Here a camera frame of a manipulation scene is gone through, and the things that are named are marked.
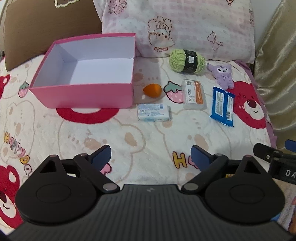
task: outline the green yarn ball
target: green yarn ball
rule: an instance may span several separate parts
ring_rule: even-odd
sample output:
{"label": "green yarn ball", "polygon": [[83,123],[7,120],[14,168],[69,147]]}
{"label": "green yarn ball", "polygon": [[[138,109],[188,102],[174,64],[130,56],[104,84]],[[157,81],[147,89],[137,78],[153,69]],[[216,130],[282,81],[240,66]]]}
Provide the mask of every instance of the green yarn ball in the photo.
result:
{"label": "green yarn ball", "polygon": [[[205,68],[205,58],[200,54],[197,55],[197,68],[195,74],[201,73]],[[182,72],[185,66],[186,55],[183,49],[174,49],[170,54],[170,67],[175,72]]]}

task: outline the circular pad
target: circular pad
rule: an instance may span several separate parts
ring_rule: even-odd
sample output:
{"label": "circular pad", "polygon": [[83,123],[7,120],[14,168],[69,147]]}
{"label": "circular pad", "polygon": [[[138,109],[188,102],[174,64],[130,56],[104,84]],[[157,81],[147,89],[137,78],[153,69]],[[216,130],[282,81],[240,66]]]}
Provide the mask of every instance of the circular pad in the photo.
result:
{"label": "circular pad", "polygon": [[66,200],[71,195],[71,189],[63,184],[45,185],[36,193],[37,198],[45,203],[56,203]]}
{"label": "circular pad", "polygon": [[221,218],[241,224],[270,221],[285,203],[270,176],[253,173],[216,180],[206,189],[205,200]]}

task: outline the metal bolt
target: metal bolt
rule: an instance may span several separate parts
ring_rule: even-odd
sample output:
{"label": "metal bolt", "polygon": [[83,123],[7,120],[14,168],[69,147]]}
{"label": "metal bolt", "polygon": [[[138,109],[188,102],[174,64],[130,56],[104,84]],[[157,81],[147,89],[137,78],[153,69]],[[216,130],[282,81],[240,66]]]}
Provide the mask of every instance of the metal bolt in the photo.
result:
{"label": "metal bolt", "polygon": [[103,189],[106,191],[114,191],[117,188],[117,185],[115,183],[105,183],[103,185]]}
{"label": "metal bolt", "polygon": [[186,183],[183,186],[187,191],[195,191],[198,189],[198,185],[195,183]]}

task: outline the plastic case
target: plastic case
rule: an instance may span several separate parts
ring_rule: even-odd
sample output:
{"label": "plastic case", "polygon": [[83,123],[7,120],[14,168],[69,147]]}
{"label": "plastic case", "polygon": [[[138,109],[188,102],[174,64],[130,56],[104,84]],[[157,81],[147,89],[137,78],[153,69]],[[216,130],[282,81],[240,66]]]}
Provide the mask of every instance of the plastic case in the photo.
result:
{"label": "plastic case", "polygon": [[187,110],[204,110],[207,108],[205,93],[197,80],[184,79],[182,82],[183,106]]}

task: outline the open box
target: open box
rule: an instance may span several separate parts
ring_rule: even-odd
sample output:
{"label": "open box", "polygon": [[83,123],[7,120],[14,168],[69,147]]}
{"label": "open box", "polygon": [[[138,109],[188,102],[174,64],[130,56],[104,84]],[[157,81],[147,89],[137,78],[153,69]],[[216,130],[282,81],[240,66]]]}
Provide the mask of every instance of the open box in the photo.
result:
{"label": "open box", "polygon": [[48,108],[128,108],[133,104],[135,44],[134,33],[57,40],[30,91]]}

